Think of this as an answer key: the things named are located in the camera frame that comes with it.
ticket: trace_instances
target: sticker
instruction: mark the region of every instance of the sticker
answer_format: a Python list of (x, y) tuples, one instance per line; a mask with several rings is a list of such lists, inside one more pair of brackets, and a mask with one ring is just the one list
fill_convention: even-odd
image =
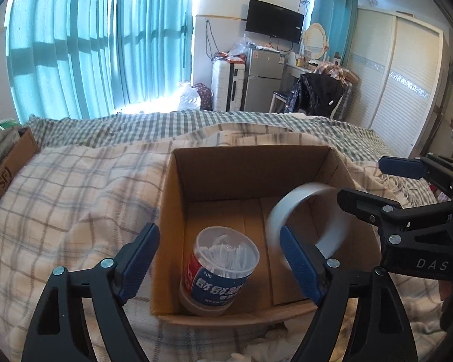
[(228, 279), (212, 274), (200, 264), (194, 253), (191, 253), (185, 271), (184, 286), (196, 302), (207, 306), (224, 306), (233, 301), (247, 279), (248, 276)]

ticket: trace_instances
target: gray mini fridge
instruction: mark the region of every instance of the gray mini fridge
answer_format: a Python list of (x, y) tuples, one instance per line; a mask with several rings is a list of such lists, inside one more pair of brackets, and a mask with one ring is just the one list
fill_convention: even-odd
[(250, 49), (247, 58), (243, 111), (268, 113), (274, 91), (280, 89), (285, 55)]

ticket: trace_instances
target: black flat screen tv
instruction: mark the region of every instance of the black flat screen tv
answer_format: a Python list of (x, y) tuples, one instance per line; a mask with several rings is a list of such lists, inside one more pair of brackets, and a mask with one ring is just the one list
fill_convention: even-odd
[(264, 1), (250, 0), (246, 31), (300, 42), (304, 15)]

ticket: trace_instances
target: white sliding wardrobe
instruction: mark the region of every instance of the white sliding wardrobe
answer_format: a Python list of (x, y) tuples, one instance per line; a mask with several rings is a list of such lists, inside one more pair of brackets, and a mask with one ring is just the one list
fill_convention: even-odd
[(347, 67), (360, 78), (347, 122), (373, 129), (398, 156), (418, 155), (445, 91), (443, 32), (409, 16), (360, 8)]

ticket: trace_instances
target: blue gripper pad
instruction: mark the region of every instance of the blue gripper pad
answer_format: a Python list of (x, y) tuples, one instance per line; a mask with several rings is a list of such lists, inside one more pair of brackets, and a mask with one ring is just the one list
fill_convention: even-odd
[(324, 293), (319, 287), (319, 275), (287, 226), (280, 229), (280, 246), (302, 294), (319, 306), (324, 298)]
[(421, 179), (426, 175), (426, 166), (420, 160), (391, 156), (383, 156), (379, 160), (379, 170), (383, 174), (411, 179)]
[(159, 247), (159, 229), (148, 223), (136, 239), (117, 253), (112, 291), (124, 305), (136, 296)]

